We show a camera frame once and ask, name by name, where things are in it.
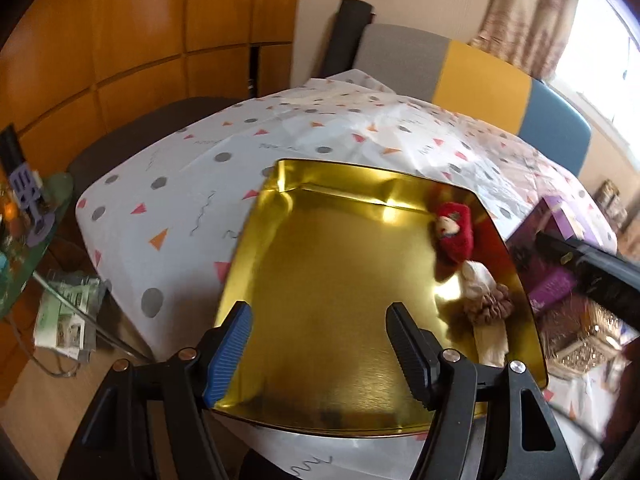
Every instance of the window sill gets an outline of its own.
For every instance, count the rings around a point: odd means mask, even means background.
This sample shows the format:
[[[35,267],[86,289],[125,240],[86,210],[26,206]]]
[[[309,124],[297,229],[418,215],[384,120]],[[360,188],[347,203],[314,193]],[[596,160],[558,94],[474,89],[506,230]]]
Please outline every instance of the window sill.
[[[640,171],[640,160],[632,153],[629,143],[597,108],[560,78],[553,78],[548,82],[548,86],[578,110],[591,126],[603,133],[634,169]]]

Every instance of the dark gray seat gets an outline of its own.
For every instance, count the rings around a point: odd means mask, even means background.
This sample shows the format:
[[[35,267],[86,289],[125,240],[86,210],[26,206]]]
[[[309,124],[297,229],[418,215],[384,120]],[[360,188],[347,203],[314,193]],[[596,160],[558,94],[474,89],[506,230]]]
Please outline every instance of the dark gray seat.
[[[154,142],[236,104],[237,99],[191,97],[165,105],[96,140],[69,164],[74,201],[96,180]]]

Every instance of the red felt ornament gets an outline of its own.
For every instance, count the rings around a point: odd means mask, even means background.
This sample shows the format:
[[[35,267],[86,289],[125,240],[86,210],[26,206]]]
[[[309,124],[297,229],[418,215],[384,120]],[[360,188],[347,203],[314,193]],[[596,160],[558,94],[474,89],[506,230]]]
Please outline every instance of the red felt ornament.
[[[436,236],[442,251],[457,264],[468,260],[474,250],[471,210],[464,204],[445,202],[436,215]]]

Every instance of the tray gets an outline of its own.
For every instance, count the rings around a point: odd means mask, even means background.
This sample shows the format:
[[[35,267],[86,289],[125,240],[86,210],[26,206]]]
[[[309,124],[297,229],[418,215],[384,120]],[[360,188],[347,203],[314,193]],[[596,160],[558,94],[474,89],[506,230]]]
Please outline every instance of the tray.
[[[242,232],[215,325],[237,300],[254,326],[215,410],[251,423],[327,436],[389,436],[428,429],[433,413],[411,396],[385,332],[402,301],[441,345],[477,362],[462,314],[457,267],[436,257],[431,223],[448,201],[472,211],[473,259],[505,283],[509,359],[546,386],[533,314],[515,266],[476,195],[395,171],[280,160]],[[477,413],[484,405],[477,405]]]

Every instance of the brown scrunchie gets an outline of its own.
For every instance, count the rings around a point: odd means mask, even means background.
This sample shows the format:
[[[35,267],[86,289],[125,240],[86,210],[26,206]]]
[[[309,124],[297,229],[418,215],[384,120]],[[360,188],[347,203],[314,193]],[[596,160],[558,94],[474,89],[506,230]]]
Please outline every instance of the brown scrunchie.
[[[465,301],[465,314],[474,325],[486,325],[496,319],[507,319],[513,312],[506,285],[496,283],[494,290],[481,298]]]

